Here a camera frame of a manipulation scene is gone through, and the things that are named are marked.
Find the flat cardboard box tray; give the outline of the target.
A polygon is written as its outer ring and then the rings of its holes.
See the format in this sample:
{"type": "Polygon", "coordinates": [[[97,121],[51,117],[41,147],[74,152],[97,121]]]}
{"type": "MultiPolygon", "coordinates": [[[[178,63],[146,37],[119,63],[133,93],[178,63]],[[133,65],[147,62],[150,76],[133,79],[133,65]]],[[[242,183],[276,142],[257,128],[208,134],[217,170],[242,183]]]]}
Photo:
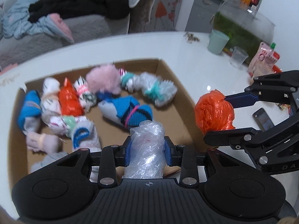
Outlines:
{"type": "MultiPolygon", "coordinates": [[[[115,66],[135,73],[149,72],[173,81],[178,91],[171,103],[162,108],[151,105],[154,120],[163,124],[165,134],[172,140],[173,144],[194,144],[199,151],[206,151],[208,147],[203,141],[203,134],[195,124],[195,104],[166,62],[158,59],[141,59],[118,62],[115,66]]],[[[43,153],[33,153],[27,150],[25,135],[17,125],[17,117],[24,99],[25,91],[18,88],[15,93],[8,136],[8,178],[11,188],[17,181],[29,174],[34,163],[41,161],[45,156],[43,153]]],[[[123,127],[104,119],[98,107],[93,107],[87,113],[87,118],[93,121],[97,128],[101,147],[113,144],[122,145],[129,135],[129,132],[123,127]]]]}

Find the girl poster panel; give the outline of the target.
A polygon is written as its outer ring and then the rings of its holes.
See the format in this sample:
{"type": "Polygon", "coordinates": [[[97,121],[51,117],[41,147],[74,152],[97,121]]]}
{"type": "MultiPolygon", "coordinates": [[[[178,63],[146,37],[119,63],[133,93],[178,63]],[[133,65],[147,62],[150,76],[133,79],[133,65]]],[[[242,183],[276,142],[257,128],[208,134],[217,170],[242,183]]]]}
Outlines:
{"type": "Polygon", "coordinates": [[[147,31],[175,31],[182,0],[155,0],[147,31]]]}

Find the long orange plastic bundle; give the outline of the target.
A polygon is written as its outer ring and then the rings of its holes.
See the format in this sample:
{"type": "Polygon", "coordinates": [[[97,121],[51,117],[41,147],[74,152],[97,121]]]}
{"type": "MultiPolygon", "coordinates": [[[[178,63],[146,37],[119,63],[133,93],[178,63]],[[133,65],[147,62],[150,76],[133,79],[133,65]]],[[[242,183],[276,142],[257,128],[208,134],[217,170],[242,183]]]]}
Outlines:
{"type": "Polygon", "coordinates": [[[84,110],[80,104],[76,90],[68,78],[64,79],[58,97],[62,115],[74,117],[84,115],[84,110]]]}

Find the pale pink sock bundle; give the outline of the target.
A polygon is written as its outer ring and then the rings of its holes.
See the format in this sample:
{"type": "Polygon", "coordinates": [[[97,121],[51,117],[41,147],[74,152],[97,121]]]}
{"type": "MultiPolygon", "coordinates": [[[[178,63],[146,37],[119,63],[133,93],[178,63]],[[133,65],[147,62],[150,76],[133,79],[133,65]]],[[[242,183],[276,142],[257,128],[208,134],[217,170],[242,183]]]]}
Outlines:
{"type": "Polygon", "coordinates": [[[33,152],[53,154],[62,150],[62,140],[56,135],[29,132],[26,136],[27,149],[33,152]]]}

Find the smartphone with lit screen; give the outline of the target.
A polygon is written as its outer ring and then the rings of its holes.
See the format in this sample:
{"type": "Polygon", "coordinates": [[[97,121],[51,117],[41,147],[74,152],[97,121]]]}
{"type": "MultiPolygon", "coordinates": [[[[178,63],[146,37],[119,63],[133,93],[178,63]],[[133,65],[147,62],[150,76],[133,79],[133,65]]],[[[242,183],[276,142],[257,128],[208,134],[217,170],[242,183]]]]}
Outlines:
{"type": "Polygon", "coordinates": [[[252,116],[262,131],[267,131],[275,126],[264,108],[258,109],[252,116]]]}

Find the clear bubble wrap bundle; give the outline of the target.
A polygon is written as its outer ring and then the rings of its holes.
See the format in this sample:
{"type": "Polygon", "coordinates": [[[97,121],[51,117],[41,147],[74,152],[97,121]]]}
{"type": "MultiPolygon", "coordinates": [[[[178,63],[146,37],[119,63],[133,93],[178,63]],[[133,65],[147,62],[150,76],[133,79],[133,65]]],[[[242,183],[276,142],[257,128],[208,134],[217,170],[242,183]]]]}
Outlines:
{"type": "Polygon", "coordinates": [[[166,166],[163,125],[157,121],[146,120],[138,127],[131,128],[130,135],[131,159],[124,170],[123,178],[162,178],[166,166]]]}

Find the white bundle mint tie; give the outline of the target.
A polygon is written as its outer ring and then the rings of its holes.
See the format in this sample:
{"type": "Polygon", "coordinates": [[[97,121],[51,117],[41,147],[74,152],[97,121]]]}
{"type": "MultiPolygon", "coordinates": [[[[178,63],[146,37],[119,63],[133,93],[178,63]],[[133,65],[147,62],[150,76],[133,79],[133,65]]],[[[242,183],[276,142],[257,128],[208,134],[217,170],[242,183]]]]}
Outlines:
{"type": "Polygon", "coordinates": [[[86,116],[52,116],[48,127],[53,134],[70,137],[71,132],[78,122],[88,121],[86,116]]]}

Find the white bundle beige tie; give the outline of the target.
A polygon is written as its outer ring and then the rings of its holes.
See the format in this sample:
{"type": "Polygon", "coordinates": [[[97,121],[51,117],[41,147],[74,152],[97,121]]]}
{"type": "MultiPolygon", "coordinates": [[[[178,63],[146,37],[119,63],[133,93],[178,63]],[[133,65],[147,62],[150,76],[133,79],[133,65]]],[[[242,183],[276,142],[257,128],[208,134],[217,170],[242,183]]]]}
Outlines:
{"type": "Polygon", "coordinates": [[[61,115],[61,106],[58,97],[59,92],[59,81],[53,77],[45,78],[41,97],[41,118],[45,124],[50,123],[52,116],[61,115]]]}

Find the white green bundle pink tie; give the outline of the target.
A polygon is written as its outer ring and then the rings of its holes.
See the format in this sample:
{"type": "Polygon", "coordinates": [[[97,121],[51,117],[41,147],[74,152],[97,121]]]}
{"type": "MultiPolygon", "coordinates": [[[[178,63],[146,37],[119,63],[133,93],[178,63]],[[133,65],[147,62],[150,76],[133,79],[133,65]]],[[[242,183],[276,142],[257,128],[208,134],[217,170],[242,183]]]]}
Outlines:
{"type": "Polygon", "coordinates": [[[78,95],[80,105],[84,109],[85,113],[88,113],[90,109],[96,105],[96,95],[90,92],[87,81],[80,76],[74,83],[73,87],[78,95]]]}

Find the black garment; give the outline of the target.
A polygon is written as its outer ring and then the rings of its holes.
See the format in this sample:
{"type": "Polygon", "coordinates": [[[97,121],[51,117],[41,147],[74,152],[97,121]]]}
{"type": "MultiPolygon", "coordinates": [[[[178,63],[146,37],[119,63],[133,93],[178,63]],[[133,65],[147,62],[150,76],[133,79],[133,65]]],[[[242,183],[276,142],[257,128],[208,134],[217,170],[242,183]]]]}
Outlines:
{"type": "Polygon", "coordinates": [[[30,23],[57,13],[62,19],[101,15],[112,20],[126,18],[131,9],[129,0],[38,0],[29,6],[30,23]]]}

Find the blue white sock pink band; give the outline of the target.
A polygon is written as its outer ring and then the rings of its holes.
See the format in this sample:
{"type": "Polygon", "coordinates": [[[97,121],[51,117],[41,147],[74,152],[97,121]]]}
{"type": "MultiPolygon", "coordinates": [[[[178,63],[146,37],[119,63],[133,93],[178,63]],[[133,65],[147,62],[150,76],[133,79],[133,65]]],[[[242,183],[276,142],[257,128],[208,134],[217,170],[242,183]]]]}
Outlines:
{"type": "Polygon", "coordinates": [[[141,105],[132,96],[107,98],[98,103],[103,117],[123,126],[126,129],[138,127],[141,122],[153,121],[152,109],[149,105],[141,105]]]}

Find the clear bag teal tie bundle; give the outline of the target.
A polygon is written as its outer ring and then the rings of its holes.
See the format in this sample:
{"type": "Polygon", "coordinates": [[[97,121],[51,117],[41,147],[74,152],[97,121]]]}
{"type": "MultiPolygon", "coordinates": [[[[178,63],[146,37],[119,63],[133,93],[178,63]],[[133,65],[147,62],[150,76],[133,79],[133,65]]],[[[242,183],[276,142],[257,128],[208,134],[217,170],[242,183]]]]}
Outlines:
{"type": "Polygon", "coordinates": [[[136,83],[142,94],[151,99],[156,107],[163,107],[170,103],[177,93],[177,86],[170,80],[163,80],[159,76],[143,72],[136,83]]]}

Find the blue white sock roll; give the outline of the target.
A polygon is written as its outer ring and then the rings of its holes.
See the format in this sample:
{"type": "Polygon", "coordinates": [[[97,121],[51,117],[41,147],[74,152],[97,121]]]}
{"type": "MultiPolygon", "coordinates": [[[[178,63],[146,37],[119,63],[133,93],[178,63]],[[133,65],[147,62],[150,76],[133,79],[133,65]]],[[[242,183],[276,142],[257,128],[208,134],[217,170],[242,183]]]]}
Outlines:
{"type": "Polygon", "coordinates": [[[41,99],[38,91],[28,91],[17,119],[17,124],[25,135],[30,132],[37,133],[41,126],[40,104],[41,99]]]}

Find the pink fluffy blue bundle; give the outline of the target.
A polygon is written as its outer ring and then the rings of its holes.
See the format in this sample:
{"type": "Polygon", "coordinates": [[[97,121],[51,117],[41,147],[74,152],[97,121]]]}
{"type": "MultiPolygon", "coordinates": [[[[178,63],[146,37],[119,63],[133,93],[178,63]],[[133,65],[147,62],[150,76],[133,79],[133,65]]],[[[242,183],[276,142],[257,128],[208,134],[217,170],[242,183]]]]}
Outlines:
{"type": "Polygon", "coordinates": [[[113,64],[93,68],[86,75],[90,92],[94,93],[99,101],[103,101],[121,93],[121,76],[113,64]]]}

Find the mint green cup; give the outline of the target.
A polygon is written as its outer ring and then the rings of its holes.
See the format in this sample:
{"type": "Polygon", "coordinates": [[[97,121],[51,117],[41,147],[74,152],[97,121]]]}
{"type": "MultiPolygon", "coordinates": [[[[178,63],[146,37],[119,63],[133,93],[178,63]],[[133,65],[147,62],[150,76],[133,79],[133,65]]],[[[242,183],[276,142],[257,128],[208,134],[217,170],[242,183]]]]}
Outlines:
{"type": "Polygon", "coordinates": [[[219,55],[228,43],[228,41],[229,37],[225,33],[213,29],[209,36],[209,43],[207,49],[211,53],[219,55]]]}

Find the round orange plastic bundle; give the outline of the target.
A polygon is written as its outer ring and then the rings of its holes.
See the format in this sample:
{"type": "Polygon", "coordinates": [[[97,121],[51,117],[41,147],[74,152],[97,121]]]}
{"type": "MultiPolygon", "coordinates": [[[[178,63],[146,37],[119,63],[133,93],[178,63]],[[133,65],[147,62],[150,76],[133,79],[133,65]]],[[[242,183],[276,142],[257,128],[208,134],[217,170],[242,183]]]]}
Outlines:
{"type": "Polygon", "coordinates": [[[234,130],[234,109],[218,90],[212,90],[202,95],[195,105],[195,122],[197,127],[206,135],[212,131],[234,130]]]}

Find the white purple bundle teal tie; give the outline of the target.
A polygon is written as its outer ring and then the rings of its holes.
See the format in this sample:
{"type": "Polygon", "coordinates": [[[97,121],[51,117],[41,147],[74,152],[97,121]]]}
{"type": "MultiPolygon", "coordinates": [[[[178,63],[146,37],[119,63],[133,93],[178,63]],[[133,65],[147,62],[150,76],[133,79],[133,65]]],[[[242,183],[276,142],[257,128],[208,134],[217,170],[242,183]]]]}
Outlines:
{"type": "Polygon", "coordinates": [[[134,74],[125,69],[119,69],[121,77],[121,87],[127,90],[129,93],[140,91],[142,89],[141,75],[134,74]]]}

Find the clear plastic cup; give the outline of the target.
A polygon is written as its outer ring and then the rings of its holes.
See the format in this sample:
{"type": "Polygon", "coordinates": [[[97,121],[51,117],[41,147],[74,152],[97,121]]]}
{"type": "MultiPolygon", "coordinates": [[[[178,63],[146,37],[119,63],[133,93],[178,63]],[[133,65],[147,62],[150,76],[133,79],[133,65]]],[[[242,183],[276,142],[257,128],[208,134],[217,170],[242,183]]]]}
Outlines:
{"type": "Polygon", "coordinates": [[[242,48],[235,46],[233,48],[233,52],[229,62],[232,66],[239,68],[247,58],[248,58],[247,52],[242,48]]]}

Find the grey cabinet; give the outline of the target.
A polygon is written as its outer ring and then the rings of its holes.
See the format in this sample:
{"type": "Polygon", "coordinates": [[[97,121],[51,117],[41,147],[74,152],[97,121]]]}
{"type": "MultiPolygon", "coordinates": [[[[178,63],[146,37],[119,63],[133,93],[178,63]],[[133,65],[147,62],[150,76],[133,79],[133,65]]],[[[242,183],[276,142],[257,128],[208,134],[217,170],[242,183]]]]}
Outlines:
{"type": "Polygon", "coordinates": [[[185,31],[209,33],[212,17],[222,3],[221,0],[194,0],[185,31]]]}

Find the pink snack pouch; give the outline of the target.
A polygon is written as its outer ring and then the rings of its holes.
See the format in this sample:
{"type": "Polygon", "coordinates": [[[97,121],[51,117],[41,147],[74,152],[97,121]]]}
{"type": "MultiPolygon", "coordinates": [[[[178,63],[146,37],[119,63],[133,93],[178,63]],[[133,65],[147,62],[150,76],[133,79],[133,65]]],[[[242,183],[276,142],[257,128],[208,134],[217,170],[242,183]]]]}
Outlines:
{"type": "Polygon", "coordinates": [[[261,42],[255,56],[251,60],[248,73],[251,77],[272,74],[273,67],[280,59],[280,55],[275,51],[276,44],[268,45],[261,42]]]}

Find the glass fish tank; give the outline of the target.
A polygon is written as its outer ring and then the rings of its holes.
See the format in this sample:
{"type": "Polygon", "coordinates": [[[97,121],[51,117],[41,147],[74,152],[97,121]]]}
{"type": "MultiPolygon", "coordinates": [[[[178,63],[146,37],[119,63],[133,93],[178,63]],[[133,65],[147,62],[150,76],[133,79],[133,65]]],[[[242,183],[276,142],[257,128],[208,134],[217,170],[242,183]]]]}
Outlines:
{"type": "Polygon", "coordinates": [[[244,62],[248,65],[262,41],[268,45],[273,42],[275,24],[243,3],[227,0],[215,13],[212,28],[229,37],[224,52],[231,55],[236,46],[242,48],[248,54],[244,62]]]}

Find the grey sock blue band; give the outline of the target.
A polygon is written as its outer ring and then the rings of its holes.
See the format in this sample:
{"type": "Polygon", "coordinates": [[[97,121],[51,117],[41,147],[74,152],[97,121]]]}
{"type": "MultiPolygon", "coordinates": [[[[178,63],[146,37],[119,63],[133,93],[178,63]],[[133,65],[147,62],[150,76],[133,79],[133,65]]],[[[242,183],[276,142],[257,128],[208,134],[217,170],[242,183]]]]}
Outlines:
{"type": "MultiPolygon", "coordinates": [[[[73,152],[81,148],[88,148],[91,153],[102,151],[96,126],[92,121],[78,122],[71,132],[71,140],[73,143],[73,152]]],[[[68,154],[64,151],[49,154],[42,161],[34,163],[31,166],[30,172],[37,171],[66,155],[68,154]]]]}

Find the pile of seed shells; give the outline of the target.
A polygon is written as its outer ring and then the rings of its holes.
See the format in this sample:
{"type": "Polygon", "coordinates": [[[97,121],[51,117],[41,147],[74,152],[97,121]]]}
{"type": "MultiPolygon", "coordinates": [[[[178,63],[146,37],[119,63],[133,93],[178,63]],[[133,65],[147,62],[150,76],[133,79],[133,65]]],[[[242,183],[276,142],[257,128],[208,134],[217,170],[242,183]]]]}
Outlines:
{"type": "Polygon", "coordinates": [[[190,32],[186,32],[184,38],[186,38],[188,43],[200,42],[200,39],[190,32]]]}

